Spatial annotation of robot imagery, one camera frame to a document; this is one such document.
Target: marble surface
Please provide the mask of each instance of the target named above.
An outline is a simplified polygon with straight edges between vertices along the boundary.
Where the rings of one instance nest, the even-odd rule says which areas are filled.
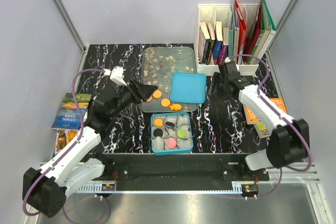
[[[122,66],[125,80],[140,81],[144,49],[148,47],[187,46],[192,44],[136,44],[136,45],[90,45],[84,69]],[[260,82],[266,69],[260,65],[255,80]],[[207,78],[209,88],[211,77]],[[118,87],[103,74],[86,73],[81,76],[79,93],[91,93],[95,98],[101,89],[115,90]],[[270,78],[262,91],[268,97],[278,97],[274,82]],[[105,153],[151,153],[150,118],[138,105],[132,105],[117,116],[111,131],[111,141],[98,145],[95,152]],[[260,139],[253,125],[246,124],[242,104],[235,99],[224,100],[207,94],[204,104],[189,112],[193,131],[193,153],[241,153],[256,152],[266,148],[268,138]]]

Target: blue tray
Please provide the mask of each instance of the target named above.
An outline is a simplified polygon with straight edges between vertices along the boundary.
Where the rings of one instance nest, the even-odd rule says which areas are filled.
[[[178,115],[188,115],[188,119],[189,119],[189,131],[191,133],[191,147],[190,148],[186,148],[186,149],[176,149],[176,150],[163,150],[163,151],[157,151],[154,149],[154,145],[153,145],[153,140],[154,140],[154,135],[153,135],[153,121],[154,118],[158,117],[158,116],[178,116]],[[193,141],[193,132],[191,130],[191,124],[190,124],[190,116],[188,113],[186,112],[175,112],[175,113],[162,113],[162,114],[154,114],[151,117],[151,137],[152,137],[152,151],[155,155],[170,155],[170,154],[181,154],[181,153],[189,153],[193,147],[194,147],[194,141]]]
[[[200,73],[175,73],[173,76],[170,100],[172,102],[205,102],[206,75]]]

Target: orange disc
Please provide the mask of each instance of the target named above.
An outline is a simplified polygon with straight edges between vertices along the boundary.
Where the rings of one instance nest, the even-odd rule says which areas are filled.
[[[168,107],[168,106],[170,105],[170,100],[167,99],[167,98],[163,99],[163,100],[161,101],[161,105],[162,105],[163,107]]]
[[[153,93],[153,96],[154,98],[158,99],[162,96],[162,92],[160,90],[156,90],[154,93]]]
[[[154,122],[153,122],[154,126],[156,127],[162,127],[163,126],[163,121],[161,118],[156,118],[154,119]]]

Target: gray tray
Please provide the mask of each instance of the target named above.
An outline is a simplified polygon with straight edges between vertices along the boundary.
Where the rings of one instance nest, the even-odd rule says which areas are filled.
[[[196,73],[194,51],[190,47],[150,47],[143,52],[141,83],[153,84],[159,87],[162,96],[153,98],[151,102],[142,102],[143,112],[190,112],[195,111],[198,104],[178,103],[182,106],[179,111],[171,111],[162,107],[161,101],[170,96],[174,73]]]

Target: metal floor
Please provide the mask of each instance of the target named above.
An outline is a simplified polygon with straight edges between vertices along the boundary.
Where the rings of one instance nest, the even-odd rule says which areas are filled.
[[[260,195],[270,191],[260,185]],[[87,194],[74,194],[67,203],[71,209]],[[110,212],[106,224],[132,223],[318,223],[304,184],[281,184],[270,197],[258,200],[230,200],[219,195],[114,194],[109,199]],[[96,198],[90,198],[70,211],[78,223],[92,223],[104,210]],[[68,224],[62,212],[51,219],[40,216],[38,224]]]

